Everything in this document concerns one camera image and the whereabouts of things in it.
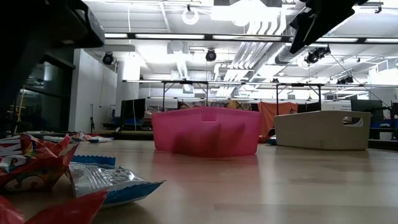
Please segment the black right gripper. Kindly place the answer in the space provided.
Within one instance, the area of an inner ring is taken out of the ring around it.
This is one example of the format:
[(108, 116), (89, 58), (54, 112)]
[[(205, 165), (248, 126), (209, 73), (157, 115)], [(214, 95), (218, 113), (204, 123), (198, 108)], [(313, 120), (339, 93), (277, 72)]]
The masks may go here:
[(315, 12), (298, 14), (290, 26), (295, 29), (295, 36), (290, 46), (290, 53), (296, 54), (304, 44), (312, 44), (338, 24), (355, 13), (353, 6), (361, 6), (369, 0), (300, 0)]

